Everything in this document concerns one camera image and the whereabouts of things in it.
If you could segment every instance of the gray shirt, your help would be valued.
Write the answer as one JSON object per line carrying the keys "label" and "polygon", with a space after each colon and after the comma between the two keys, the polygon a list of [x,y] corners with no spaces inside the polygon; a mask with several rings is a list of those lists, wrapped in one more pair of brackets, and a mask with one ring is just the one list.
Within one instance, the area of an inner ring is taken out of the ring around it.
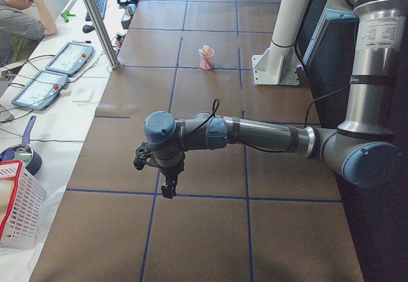
{"label": "gray shirt", "polygon": [[8,64],[14,56],[11,35],[40,41],[45,28],[40,21],[0,0],[0,63]]}

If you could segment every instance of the white basket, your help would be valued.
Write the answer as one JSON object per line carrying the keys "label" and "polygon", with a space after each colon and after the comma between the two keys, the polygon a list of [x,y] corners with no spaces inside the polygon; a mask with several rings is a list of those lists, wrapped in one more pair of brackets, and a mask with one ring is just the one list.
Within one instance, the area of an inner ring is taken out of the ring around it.
{"label": "white basket", "polygon": [[0,163],[0,181],[13,181],[6,215],[0,224],[0,255],[32,249],[44,197],[43,186],[24,168],[22,161]]}

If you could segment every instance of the white desk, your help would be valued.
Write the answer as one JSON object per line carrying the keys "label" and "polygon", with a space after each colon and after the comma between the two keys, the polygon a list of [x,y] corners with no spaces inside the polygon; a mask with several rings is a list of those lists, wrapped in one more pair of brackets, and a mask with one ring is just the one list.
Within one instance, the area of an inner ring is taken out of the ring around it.
{"label": "white desk", "polygon": [[[82,32],[83,25],[90,24],[90,22],[85,21],[87,11],[83,1],[76,0],[70,9],[70,13],[75,14],[76,17],[69,17],[68,23],[65,23],[62,17],[58,17],[56,20],[58,33],[53,36],[46,36],[33,52],[31,58],[49,54],[54,55],[58,53],[65,43],[72,40],[87,40],[91,41],[95,51],[87,65],[76,77],[81,75],[84,70],[94,64],[100,57],[97,66],[86,71],[78,81],[69,85],[68,89],[72,92],[71,96],[60,96],[45,111],[34,111],[16,121],[0,124],[0,128],[22,135],[29,116],[36,115],[37,120],[31,132],[31,140],[85,140],[94,117],[95,108],[108,82],[111,69],[106,56],[101,56],[103,49],[96,32],[92,31],[87,34]],[[108,0],[104,23],[111,39],[114,39],[117,33],[125,33],[120,24],[123,13],[123,10],[118,9],[116,0]],[[49,57],[39,58],[33,60],[33,64],[41,70],[44,69],[49,60]],[[25,65],[20,71],[21,76],[17,76],[13,82],[26,85],[29,79],[33,78],[37,73],[35,67],[30,64]],[[94,91],[90,102],[73,102],[73,95],[80,88],[92,89]],[[20,90],[21,88],[19,87],[10,86],[2,98],[0,98],[0,103],[6,108],[15,108],[11,104],[11,100]],[[29,109],[25,108],[16,108],[11,112],[15,118],[18,118],[29,111]],[[3,150],[19,143],[21,143],[20,137],[0,131],[0,149]],[[31,145],[43,159],[41,169],[35,175],[35,178],[42,183],[46,190],[45,200],[41,209],[38,244],[29,251],[0,256],[0,281],[2,282],[29,280],[82,148],[81,142],[33,141]]]}

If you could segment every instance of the man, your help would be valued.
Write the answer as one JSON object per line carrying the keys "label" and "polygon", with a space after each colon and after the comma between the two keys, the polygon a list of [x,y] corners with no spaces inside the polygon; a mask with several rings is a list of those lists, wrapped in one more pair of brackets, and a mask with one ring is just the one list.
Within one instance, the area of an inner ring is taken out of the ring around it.
{"label": "man", "polygon": [[[33,4],[40,21],[22,10]],[[0,65],[27,59],[44,35],[57,33],[44,0],[0,0]]]}

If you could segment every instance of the computer mouse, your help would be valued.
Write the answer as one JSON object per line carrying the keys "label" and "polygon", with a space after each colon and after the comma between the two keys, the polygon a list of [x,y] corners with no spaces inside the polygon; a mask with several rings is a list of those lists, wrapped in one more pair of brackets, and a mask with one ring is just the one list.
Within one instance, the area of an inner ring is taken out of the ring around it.
{"label": "computer mouse", "polygon": [[82,28],[82,31],[84,33],[90,33],[93,30],[95,30],[95,27],[93,25],[84,25],[84,27]]}

